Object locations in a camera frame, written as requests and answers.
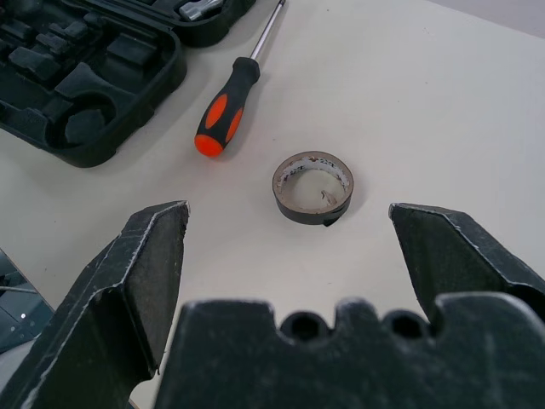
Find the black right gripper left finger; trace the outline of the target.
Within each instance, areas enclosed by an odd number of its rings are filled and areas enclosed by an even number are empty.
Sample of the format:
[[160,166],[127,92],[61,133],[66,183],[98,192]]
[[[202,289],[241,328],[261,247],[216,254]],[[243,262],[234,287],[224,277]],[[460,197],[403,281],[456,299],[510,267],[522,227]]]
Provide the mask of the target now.
[[127,409],[164,356],[189,214],[181,200],[128,219],[2,388],[0,409]]

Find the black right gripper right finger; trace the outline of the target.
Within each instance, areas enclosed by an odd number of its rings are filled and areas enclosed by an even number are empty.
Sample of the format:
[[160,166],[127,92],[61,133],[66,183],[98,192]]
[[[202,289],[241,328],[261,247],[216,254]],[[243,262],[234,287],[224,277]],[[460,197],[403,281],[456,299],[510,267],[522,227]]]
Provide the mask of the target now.
[[516,297],[545,322],[545,279],[468,214],[422,204],[391,204],[388,216],[424,313],[447,293]]

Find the black tape roll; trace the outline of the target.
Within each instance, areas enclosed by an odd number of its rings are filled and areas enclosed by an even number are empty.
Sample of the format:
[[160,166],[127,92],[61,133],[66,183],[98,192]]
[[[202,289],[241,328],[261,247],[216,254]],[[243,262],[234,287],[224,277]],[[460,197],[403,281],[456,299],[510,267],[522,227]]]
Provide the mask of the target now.
[[297,153],[280,164],[272,177],[278,209],[305,225],[330,226],[348,210],[353,174],[338,157],[320,151]]

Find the black orange handle screwdriver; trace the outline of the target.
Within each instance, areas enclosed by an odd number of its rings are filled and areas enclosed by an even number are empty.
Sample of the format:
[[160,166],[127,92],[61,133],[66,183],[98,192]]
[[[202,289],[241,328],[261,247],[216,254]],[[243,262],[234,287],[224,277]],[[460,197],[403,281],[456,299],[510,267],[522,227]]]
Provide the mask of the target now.
[[286,3],[278,0],[252,53],[233,62],[229,79],[205,110],[194,137],[195,147],[204,156],[220,156],[235,136],[250,91],[261,76],[258,57]]

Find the black tool case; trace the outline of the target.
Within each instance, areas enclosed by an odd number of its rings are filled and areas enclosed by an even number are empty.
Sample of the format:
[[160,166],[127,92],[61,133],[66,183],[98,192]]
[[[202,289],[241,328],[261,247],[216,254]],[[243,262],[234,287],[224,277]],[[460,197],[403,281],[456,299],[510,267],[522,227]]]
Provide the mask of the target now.
[[105,163],[256,0],[0,0],[0,129],[78,168]]

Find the silver head hammer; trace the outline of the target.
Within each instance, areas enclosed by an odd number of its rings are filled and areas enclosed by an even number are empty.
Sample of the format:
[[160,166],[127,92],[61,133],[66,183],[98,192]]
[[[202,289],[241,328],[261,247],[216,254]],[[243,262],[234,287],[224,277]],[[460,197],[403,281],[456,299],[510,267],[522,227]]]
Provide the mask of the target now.
[[178,12],[185,20],[197,21],[221,9],[223,3],[224,0],[189,0],[178,8]]

